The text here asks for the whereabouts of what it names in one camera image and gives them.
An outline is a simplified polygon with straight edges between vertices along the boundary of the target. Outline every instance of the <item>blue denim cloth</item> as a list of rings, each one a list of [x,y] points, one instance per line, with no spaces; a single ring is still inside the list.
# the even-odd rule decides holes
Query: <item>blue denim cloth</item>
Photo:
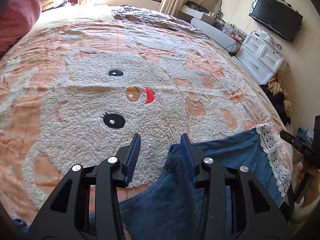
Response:
[[[206,156],[223,166],[249,167],[267,189],[277,205],[282,197],[260,146],[256,129],[247,130],[222,140],[194,143]],[[119,204],[122,221],[132,240],[196,239],[201,214],[203,189],[188,182],[180,145],[170,147],[164,171],[146,191]],[[231,234],[230,189],[226,188],[226,236]]]
[[[12,222],[23,235],[27,235],[30,226],[27,226],[27,223],[24,220],[17,218],[12,220]]]

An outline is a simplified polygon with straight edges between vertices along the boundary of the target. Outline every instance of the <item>white dresser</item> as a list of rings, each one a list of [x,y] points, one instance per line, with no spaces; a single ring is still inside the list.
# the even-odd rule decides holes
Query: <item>white dresser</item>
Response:
[[[233,58],[258,85],[267,84],[284,62],[283,55],[255,33],[247,36],[239,52]]]
[[[221,47],[223,47],[225,50],[227,50],[233,54],[236,54],[241,47],[241,44],[239,42],[235,41],[229,35],[226,35],[222,31],[205,23],[202,20],[199,20],[197,18],[193,18],[191,20],[191,25],[202,30],[203,34],[209,36],[216,43],[218,43]]]

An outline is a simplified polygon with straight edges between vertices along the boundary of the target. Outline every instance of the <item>yellow knitted fabric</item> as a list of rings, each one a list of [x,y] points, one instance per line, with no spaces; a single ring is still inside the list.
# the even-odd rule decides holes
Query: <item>yellow knitted fabric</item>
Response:
[[[288,117],[291,115],[291,101],[289,99],[288,92],[284,86],[283,80],[281,78],[281,75],[278,73],[274,78],[271,78],[268,84],[268,89],[273,95],[283,93],[284,95],[284,109],[285,113]]]

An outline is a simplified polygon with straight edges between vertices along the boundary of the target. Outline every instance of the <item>embroidered eye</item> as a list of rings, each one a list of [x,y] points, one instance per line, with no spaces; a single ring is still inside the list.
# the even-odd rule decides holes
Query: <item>embroidered eye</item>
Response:
[[[105,112],[102,118],[105,125],[112,129],[121,129],[122,127],[124,127],[125,119],[120,114],[108,114],[107,112]]]
[[[109,76],[120,77],[120,76],[123,76],[123,72],[121,70],[117,70],[117,69],[110,70]]]
[[[139,89],[137,87],[127,87],[125,95],[127,96],[127,99],[131,102],[138,101],[140,96]]]

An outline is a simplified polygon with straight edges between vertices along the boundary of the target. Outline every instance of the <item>pink pillow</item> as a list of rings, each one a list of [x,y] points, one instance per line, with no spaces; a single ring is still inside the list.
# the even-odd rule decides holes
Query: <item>pink pillow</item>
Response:
[[[40,0],[8,1],[0,14],[0,57],[31,30],[40,13]]]

